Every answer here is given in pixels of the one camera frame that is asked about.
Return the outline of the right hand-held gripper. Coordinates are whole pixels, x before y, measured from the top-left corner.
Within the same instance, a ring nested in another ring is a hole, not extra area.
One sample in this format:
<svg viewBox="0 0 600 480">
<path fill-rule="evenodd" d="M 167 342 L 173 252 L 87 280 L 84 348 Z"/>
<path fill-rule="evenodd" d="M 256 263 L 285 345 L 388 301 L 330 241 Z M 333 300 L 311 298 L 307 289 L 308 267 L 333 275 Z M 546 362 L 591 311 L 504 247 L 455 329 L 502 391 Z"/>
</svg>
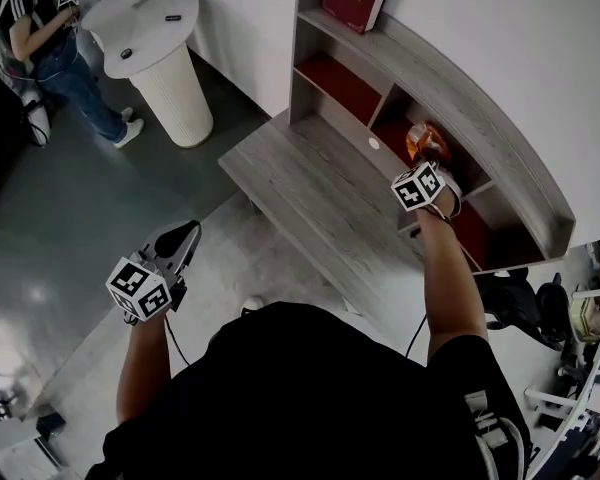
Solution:
<svg viewBox="0 0 600 480">
<path fill-rule="evenodd" d="M 414 168 L 397 176 L 391 190 L 406 212 L 411 212 L 434 202 L 445 187 L 453 193 L 454 208 L 451 216 L 461 210 L 462 191 L 451 173 L 438 163 L 420 161 Z"/>
</svg>

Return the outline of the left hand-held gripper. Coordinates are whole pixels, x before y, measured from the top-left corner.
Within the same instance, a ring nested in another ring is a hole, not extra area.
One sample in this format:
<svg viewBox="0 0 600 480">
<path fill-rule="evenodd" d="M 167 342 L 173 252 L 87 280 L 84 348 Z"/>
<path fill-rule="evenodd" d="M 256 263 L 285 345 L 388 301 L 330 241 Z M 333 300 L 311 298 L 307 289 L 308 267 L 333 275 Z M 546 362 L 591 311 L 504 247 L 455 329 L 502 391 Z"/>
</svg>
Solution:
<svg viewBox="0 0 600 480">
<path fill-rule="evenodd" d="M 196 220 L 164 226 L 114 267 L 105 286 L 127 322 L 146 322 L 177 311 L 187 287 L 184 272 L 202 237 Z"/>
</svg>

